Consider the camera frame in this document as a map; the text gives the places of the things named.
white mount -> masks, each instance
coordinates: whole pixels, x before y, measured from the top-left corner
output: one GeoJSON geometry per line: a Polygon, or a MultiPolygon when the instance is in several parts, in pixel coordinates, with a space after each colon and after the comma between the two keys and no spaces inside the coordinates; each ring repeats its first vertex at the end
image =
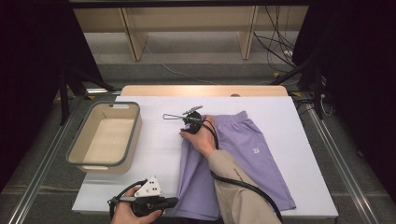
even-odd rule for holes
{"type": "Polygon", "coordinates": [[[161,195],[161,187],[158,179],[153,176],[144,184],[135,194],[136,198],[150,197],[150,196],[159,196],[161,195]]]}

lavender shorts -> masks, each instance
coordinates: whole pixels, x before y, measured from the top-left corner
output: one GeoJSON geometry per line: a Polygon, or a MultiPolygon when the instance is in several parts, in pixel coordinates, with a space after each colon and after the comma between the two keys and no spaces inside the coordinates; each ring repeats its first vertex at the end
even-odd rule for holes
{"type": "MultiPolygon", "coordinates": [[[[286,183],[271,155],[262,132],[246,111],[236,115],[213,116],[219,148],[228,151],[246,174],[267,193],[279,210],[296,207],[286,183]]],[[[167,213],[178,217],[201,220],[219,218],[219,204],[207,159],[193,148],[190,141],[182,142],[179,202],[167,213]]]]}

white tabletop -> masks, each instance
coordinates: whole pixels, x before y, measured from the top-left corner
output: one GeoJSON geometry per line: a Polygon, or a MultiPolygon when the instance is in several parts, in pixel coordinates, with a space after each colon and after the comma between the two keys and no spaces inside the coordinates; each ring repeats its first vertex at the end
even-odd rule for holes
{"type": "Polygon", "coordinates": [[[274,160],[297,208],[284,217],[337,217],[330,192],[309,146],[302,123],[288,96],[279,97],[161,97],[119,96],[117,101],[137,102],[142,130],[130,170],[122,175],[86,174],[73,211],[107,213],[107,200],[136,181],[156,175],[163,196],[175,197],[181,154],[181,120],[164,120],[163,114],[181,115],[202,105],[200,114],[236,114],[243,110],[264,134],[274,160]]]}

floor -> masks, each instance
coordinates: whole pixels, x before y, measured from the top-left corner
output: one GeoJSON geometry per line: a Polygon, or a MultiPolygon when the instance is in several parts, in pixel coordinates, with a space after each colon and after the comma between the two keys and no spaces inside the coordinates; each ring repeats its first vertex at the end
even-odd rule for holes
{"type": "MultiPolygon", "coordinates": [[[[290,42],[297,34],[287,32],[290,42]]],[[[271,37],[272,33],[258,35],[271,37]]],[[[257,39],[253,39],[249,59],[242,60],[235,33],[150,34],[140,62],[132,62],[123,34],[86,34],[86,37],[105,82],[116,87],[128,84],[263,85],[277,73],[290,70],[290,66],[277,57],[268,56],[257,39]]],[[[263,43],[268,45],[269,41],[263,40],[263,43]]],[[[279,55],[282,51],[275,49],[279,55]]],[[[289,91],[297,91],[297,81],[298,76],[283,85],[289,91]]],[[[91,83],[86,86],[95,88],[91,83]]],[[[59,125],[61,106],[59,99],[54,99],[35,143],[0,195],[0,223],[11,219],[12,223],[110,223],[108,216],[71,211],[84,174],[66,162],[65,153],[90,105],[115,97],[114,94],[95,94],[91,98],[80,98],[70,93],[69,103],[75,114],[66,130],[59,125]],[[59,146],[53,141],[59,136],[57,132],[64,132],[64,137],[57,139],[59,146]]],[[[309,92],[295,96],[296,109],[340,217],[285,218],[285,223],[396,223],[395,203],[359,155],[336,108],[330,116],[317,121],[311,105],[304,103],[309,97],[309,92]],[[328,130],[326,133],[321,131],[324,128],[328,130]]],[[[323,107],[329,114],[332,105],[324,101],[323,107]]],[[[156,223],[187,223],[187,220],[163,218],[156,223]]]]}

beige plastic tray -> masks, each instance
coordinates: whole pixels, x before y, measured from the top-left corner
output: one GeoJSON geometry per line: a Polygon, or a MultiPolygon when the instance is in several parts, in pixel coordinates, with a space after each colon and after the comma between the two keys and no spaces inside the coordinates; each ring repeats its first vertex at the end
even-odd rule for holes
{"type": "Polygon", "coordinates": [[[99,102],[87,114],[66,159],[84,172],[129,170],[142,127],[137,103],[99,102]]]}

